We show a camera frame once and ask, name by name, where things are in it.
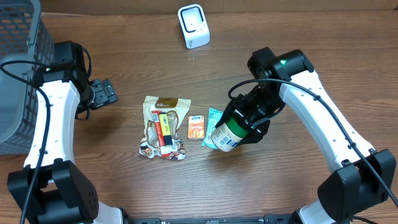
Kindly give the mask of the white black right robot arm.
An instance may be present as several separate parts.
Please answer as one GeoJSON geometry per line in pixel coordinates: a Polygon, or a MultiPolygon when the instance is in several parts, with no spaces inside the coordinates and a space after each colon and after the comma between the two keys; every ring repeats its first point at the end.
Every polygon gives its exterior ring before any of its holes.
{"type": "Polygon", "coordinates": [[[317,199],[288,214],[268,214],[261,223],[349,223],[375,205],[394,200],[391,185],[396,159],[377,151],[343,116],[325,91],[314,66],[301,50],[275,55],[267,47],[248,60],[253,89],[230,96],[211,134],[215,146],[228,152],[259,142],[271,119],[289,106],[320,148],[330,176],[318,187],[317,199]]]}

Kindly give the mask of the yellow highlighter pen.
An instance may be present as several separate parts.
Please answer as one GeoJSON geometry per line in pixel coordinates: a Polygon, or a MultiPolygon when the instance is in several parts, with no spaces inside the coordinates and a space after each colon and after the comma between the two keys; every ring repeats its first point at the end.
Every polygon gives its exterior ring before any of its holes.
{"type": "Polygon", "coordinates": [[[159,119],[160,119],[160,126],[162,129],[162,135],[163,135],[163,138],[165,141],[165,145],[171,146],[172,145],[172,137],[171,137],[171,130],[170,130],[167,114],[164,112],[161,112],[159,114],[159,119]]]}

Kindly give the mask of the teal wet wipes pack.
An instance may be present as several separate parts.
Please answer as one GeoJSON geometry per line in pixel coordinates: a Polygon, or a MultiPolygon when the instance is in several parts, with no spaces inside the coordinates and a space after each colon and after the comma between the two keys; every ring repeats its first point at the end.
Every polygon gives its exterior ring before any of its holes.
{"type": "Polygon", "coordinates": [[[217,149],[213,141],[211,140],[211,134],[215,130],[215,126],[218,123],[218,121],[221,119],[223,115],[222,111],[210,108],[209,113],[208,113],[208,122],[207,122],[207,127],[206,127],[206,134],[205,138],[201,144],[201,146],[207,146],[211,149],[217,149]]]}

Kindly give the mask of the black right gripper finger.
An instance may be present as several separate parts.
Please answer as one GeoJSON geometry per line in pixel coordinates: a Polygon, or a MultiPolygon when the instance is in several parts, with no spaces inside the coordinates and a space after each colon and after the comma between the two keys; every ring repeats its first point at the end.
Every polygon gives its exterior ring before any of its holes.
{"type": "Polygon", "coordinates": [[[220,120],[217,122],[217,124],[215,125],[215,128],[220,127],[223,123],[226,123],[227,121],[229,121],[232,118],[233,115],[233,110],[232,109],[228,109],[226,108],[223,111],[223,114],[220,118],[220,120]]]}
{"type": "Polygon", "coordinates": [[[253,129],[242,139],[238,142],[238,145],[244,144],[255,144],[261,141],[264,137],[264,131],[261,129],[253,129]]]}

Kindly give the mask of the brown snack pouch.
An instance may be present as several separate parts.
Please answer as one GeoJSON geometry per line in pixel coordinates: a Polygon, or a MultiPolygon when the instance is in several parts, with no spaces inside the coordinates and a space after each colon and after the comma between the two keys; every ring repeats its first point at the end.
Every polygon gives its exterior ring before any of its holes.
{"type": "Polygon", "coordinates": [[[139,153],[148,158],[159,156],[165,159],[185,159],[183,141],[178,137],[179,128],[190,109],[191,101],[181,98],[162,98],[147,96],[143,102],[144,137],[139,146],[139,153]],[[152,118],[152,110],[161,110],[167,114],[172,137],[172,153],[162,157],[160,146],[152,118]]]}

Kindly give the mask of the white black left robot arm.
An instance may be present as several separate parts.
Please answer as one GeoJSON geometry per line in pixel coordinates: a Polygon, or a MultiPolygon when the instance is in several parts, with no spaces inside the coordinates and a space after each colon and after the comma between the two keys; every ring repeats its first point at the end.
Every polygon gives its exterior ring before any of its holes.
{"type": "Polygon", "coordinates": [[[21,209],[21,223],[127,223],[123,209],[98,198],[73,155],[75,120],[117,102],[108,79],[90,80],[88,51],[72,41],[55,44],[55,61],[36,63],[29,82],[38,94],[38,114],[30,152],[22,170],[7,178],[8,191],[21,209]]]}

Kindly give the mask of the green lid jar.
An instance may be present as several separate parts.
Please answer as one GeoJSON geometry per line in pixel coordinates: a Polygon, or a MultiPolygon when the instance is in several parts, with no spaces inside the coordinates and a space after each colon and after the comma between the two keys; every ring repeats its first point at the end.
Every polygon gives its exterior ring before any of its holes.
{"type": "Polygon", "coordinates": [[[224,122],[211,134],[213,144],[223,152],[229,152],[248,135],[248,132],[240,127],[234,118],[224,122]]]}

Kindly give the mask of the orange Kleenex tissue pack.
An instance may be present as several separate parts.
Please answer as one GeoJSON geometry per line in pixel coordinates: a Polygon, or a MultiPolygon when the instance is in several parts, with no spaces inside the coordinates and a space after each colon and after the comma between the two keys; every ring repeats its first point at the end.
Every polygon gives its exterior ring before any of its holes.
{"type": "Polygon", "coordinates": [[[188,117],[188,139],[203,140],[205,138],[205,118],[203,115],[188,117]]]}

